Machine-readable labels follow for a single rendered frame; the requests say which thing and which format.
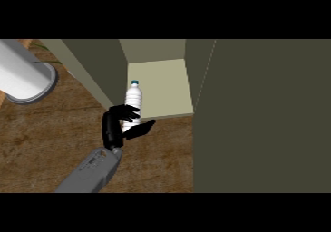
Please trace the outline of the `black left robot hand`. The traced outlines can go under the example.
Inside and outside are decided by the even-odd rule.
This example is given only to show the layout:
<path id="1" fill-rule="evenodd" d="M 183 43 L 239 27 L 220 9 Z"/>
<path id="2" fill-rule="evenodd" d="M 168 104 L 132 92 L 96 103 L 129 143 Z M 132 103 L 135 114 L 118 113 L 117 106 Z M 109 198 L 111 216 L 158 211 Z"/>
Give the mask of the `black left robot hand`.
<path id="1" fill-rule="evenodd" d="M 148 134 L 155 120 L 133 126 L 130 129 L 123 130 L 120 120 L 132 122 L 139 118 L 139 108 L 132 105 L 121 104 L 111 106 L 102 115 L 102 141 L 108 150 L 123 146 L 123 140 L 130 140 Z"/>

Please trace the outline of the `clear plastic water bottle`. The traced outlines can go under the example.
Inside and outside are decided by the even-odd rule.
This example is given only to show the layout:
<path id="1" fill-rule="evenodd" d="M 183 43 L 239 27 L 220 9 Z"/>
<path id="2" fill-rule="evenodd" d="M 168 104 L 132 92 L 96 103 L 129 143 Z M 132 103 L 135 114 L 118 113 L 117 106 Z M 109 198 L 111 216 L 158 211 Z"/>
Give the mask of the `clear plastic water bottle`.
<path id="1" fill-rule="evenodd" d="M 126 91 L 124 104 L 140 109 L 142 91 L 137 87 L 137 80 L 132 81 L 130 88 Z M 139 123 L 140 123 L 140 118 L 133 119 L 132 122 L 124 121 L 123 122 L 123 131 L 127 131 L 133 126 L 139 125 Z"/>

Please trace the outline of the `olive green cabinet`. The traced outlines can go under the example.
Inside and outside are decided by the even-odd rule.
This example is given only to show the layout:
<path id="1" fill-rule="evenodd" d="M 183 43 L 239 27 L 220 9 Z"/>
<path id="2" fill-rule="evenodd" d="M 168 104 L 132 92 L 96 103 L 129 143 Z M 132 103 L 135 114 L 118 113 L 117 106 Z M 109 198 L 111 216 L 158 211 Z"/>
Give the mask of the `olive green cabinet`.
<path id="1" fill-rule="evenodd" d="M 145 120 L 194 115 L 216 41 L 44 39 L 70 74 L 104 107 L 124 103 L 137 81 Z"/>

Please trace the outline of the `dark olive cabinet door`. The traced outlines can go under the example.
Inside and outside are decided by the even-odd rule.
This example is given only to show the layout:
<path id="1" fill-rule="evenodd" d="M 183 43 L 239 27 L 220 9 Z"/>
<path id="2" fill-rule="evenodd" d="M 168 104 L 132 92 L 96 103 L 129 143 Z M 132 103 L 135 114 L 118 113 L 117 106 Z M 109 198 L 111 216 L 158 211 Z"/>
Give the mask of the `dark olive cabinet door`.
<path id="1" fill-rule="evenodd" d="M 199 192 L 331 192 L 331 40 L 220 40 L 194 113 Z"/>

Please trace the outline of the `white cylinder with grey rim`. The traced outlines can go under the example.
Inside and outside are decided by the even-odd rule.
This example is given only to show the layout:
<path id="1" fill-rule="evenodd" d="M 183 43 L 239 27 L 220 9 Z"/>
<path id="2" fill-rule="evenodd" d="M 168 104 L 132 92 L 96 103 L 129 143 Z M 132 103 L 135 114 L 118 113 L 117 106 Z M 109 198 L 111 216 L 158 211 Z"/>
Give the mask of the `white cylinder with grey rim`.
<path id="1" fill-rule="evenodd" d="M 0 91 L 19 105 L 39 102 L 58 83 L 55 67 L 41 62 L 15 39 L 0 39 Z"/>

